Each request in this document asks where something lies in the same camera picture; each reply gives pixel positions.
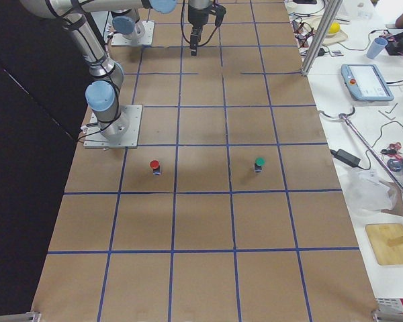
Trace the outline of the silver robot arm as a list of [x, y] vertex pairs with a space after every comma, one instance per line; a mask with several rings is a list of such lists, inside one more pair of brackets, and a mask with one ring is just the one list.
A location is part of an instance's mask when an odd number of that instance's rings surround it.
[[74, 40], [89, 66], [94, 82], [85, 90], [88, 106], [97, 118], [99, 133], [110, 142], [116, 142], [127, 132], [129, 120], [119, 104], [124, 81], [123, 68], [105, 51], [87, 14], [96, 11], [128, 11], [130, 9], [155, 9], [169, 13], [175, 1], [22, 1], [21, 4], [34, 15], [58, 19]]
[[[224, 18], [225, 10], [215, 1], [183, 1], [181, 7], [180, 26], [184, 32], [183, 22], [187, 18], [192, 25], [191, 33], [184, 40], [189, 44], [192, 56], [197, 55], [198, 48], [204, 46], [201, 43], [204, 26], [213, 15], [215, 28], [219, 28]], [[111, 28], [113, 32], [108, 38], [112, 46], [151, 46], [154, 32], [153, 21], [143, 21], [137, 8], [111, 12]]]

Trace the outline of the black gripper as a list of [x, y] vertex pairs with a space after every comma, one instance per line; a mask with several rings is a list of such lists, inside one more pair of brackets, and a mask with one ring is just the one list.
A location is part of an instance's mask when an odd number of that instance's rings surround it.
[[192, 6], [188, 7], [188, 22], [192, 25], [189, 47], [191, 55], [197, 55], [197, 49], [201, 40], [203, 27], [208, 23], [209, 9], [196, 9]]

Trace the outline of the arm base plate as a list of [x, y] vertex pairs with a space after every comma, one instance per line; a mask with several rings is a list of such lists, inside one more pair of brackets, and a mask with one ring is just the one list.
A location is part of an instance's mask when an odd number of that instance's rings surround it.
[[91, 113], [87, 137], [83, 138], [85, 148], [137, 148], [142, 118], [141, 105], [120, 105], [120, 118], [105, 131], [98, 133], [100, 128], [94, 112]]
[[115, 34], [113, 35], [111, 45], [119, 47], [151, 46], [154, 25], [154, 21], [134, 22], [131, 19], [115, 19], [113, 21]]

